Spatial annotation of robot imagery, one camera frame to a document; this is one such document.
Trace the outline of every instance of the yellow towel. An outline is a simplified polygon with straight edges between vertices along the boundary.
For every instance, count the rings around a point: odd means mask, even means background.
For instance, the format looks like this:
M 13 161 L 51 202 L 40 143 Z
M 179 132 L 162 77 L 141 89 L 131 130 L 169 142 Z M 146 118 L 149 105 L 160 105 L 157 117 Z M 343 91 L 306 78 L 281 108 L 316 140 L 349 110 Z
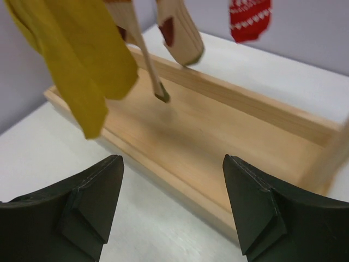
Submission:
M 44 57 L 87 139 L 100 135 L 106 99 L 124 98 L 137 64 L 101 0 L 5 0 L 15 23 Z

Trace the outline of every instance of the red fabric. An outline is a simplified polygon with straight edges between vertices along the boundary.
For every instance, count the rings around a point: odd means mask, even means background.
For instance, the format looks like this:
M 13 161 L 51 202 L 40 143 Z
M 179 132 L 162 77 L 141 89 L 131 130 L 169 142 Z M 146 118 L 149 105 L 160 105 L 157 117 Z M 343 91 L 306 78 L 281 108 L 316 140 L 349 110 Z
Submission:
M 231 35 L 237 43 L 256 40 L 268 28 L 271 0 L 231 0 L 229 7 Z

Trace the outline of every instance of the white surface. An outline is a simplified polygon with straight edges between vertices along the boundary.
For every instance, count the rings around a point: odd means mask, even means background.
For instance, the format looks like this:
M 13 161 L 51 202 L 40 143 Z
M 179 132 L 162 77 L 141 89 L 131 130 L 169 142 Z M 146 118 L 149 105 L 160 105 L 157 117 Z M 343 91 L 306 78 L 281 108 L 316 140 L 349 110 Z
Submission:
M 151 52 L 170 58 L 157 29 L 146 33 L 146 40 Z M 204 40 L 207 53 L 196 69 L 274 98 L 292 98 L 288 102 L 333 120 L 344 119 L 348 109 L 346 78 L 209 36 Z M 278 74 L 273 76 L 269 70 Z M 296 73 L 301 76 L 294 79 Z M 337 89 L 328 92 L 328 97 L 323 93 L 314 97 L 317 85 L 326 81 Z M 110 154 L 95 141 L 86 141 L 77 127 L 45 104 L 0 136 L 0 200 L 48 186 Z M 346 174 L 343 171 L 338 176 L 331 196 L 349 201 Z M 234 244 L 126 165 L 111 237 L 101 257 L 101 262 L 115 261 L 246 259 Z
M 201 35 L 206 52 L 193 69 L 335 122 L 343 123 L 349 116 L 349 77 Z M 144 38 L 150 53 L 174 62 L 157 26 Z M 349 165 L 337 175 L 329 196 L 349 202 Z
M 0 136 L 0 200 L 30 193 L 88 168 L 112 152 L 49 103 Z M 125 165 L 101 262 L 246 261 L 241 251 Z

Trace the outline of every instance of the wooden board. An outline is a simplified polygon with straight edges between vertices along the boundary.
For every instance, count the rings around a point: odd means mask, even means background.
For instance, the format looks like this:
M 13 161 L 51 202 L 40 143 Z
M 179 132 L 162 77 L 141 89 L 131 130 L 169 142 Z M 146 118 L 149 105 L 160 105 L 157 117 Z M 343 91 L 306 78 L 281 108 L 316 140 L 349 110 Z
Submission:
M 142 67 L 141 58 L 136 59 Z M 102 137 L 237 240 L 222 172 L 225 154 L 239 156 L 297 185 L 339 126 L 161 58 L 153 59 L 157 67 L 164 67 L 158 69 L 160 76 L 171 79 L 161 79 L 171 103 L 154 97 L 148 73 L 140 69 L 140 79 L 128 97 L 108 102 L 110 113 Z M 55 106 L 69 111 L 54 87 L 45 95 Z M 325 194 L 327 187 L 328 183 L 320 185 L 318 192 Z

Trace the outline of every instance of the hanging cloth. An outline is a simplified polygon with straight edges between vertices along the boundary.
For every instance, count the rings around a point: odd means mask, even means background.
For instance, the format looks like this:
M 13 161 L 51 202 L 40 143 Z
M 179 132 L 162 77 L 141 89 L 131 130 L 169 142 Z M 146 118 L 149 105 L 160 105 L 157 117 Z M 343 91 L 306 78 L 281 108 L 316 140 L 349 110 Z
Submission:
M 102 0 L 5 0 L 39 52 L 87 139 L 100 135 L 105 99 L 123 99 L 137 64 Z
M 271 0 L 231 0 L 230 30 L 235 42 L 259 38 L 270 24 Z

